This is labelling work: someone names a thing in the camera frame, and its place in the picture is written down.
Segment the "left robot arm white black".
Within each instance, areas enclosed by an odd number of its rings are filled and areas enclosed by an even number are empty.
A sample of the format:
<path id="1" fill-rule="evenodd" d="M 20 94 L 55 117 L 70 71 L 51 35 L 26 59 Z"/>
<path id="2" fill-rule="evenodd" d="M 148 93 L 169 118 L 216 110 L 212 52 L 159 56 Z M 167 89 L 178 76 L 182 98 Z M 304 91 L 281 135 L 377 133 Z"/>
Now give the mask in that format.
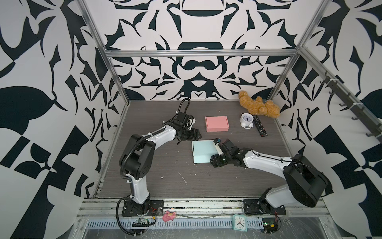
<path id="1" fill-rule="evenodd" d="M 178 143 L 201 139 L 200 131 L 193 128 L 195 122 L 193 116 L 177 112 L 169 121 L 162 122 L 163 126 L 158 130 L 130 137 L 119 160 L 119 174 L 130 185 L 130 203 L 139 214 L 149 210 L 146 175 L 151 169 L 155 150 L 174 139 Z"/>

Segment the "light blue paper box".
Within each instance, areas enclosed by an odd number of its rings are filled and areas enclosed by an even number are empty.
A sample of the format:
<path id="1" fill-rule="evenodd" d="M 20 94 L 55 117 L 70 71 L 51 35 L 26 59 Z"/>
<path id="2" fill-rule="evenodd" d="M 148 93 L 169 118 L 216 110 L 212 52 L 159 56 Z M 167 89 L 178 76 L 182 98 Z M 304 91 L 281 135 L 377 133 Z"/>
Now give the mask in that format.
<path id="1" fill-rule="evenodd" d="M 213 140 L 192 141 L 194 163 L 209 163 L 213 155 L 218 154 Z"/>

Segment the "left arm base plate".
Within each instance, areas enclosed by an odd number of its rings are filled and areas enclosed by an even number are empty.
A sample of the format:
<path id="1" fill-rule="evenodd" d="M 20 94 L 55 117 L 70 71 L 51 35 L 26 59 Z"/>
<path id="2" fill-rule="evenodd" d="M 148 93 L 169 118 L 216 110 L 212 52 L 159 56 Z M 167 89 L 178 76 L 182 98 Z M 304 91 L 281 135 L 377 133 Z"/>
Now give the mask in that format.
<path id="1" fill-rule="evenodd" d="M 146 200 L 143 204 L 138 204 L 132 199 L 123 200 L 121 215 L 123 217 L 151 216 L 152 212 L 162 212 L 163 200 Z"/>

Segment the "pink paper box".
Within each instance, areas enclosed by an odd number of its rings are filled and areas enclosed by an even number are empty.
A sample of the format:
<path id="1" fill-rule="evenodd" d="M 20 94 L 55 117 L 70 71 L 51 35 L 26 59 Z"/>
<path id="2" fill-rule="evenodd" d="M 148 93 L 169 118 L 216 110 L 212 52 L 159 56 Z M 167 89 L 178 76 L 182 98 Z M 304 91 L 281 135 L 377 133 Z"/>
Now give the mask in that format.
<path id="1" fill-rule="evenodd" d="M 206 132 L 227 132 L 229 122 L 227 116 L 206 116 Z"/>

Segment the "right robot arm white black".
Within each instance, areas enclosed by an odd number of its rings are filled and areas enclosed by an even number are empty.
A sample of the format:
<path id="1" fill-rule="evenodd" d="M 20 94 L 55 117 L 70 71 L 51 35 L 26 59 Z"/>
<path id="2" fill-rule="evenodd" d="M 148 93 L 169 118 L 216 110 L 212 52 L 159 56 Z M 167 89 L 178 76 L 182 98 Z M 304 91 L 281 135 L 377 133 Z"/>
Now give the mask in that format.
<path id="1" fill-rule="evenodd" d="M 213 143 L 217 150 L 217 154 L 210 158 L 213 167 L 233 164 L 237 167 L 261 170 L 286 181 L 285 185 L 263 193 L 259 203 L 263 212 L 296 202 L 313 208 L 329 185 L 326 176 L 301 154 L 294 157 L 263 154 L 250 148 L 238 148 L 228 139 L 223 142 L 216 138 Z"/>

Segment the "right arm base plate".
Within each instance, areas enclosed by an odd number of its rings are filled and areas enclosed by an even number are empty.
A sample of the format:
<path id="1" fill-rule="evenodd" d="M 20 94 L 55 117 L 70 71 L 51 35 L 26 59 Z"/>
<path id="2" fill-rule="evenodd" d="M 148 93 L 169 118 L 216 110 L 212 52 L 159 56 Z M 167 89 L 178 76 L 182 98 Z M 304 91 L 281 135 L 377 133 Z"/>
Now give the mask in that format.
<path id="1" fill-rule="evenodd" d="M 244 213 L 247 216 L 255 215 L 281 215 L 287 214 L 284 206 L 274 208 L 265 199 L 244 199 Z"/>

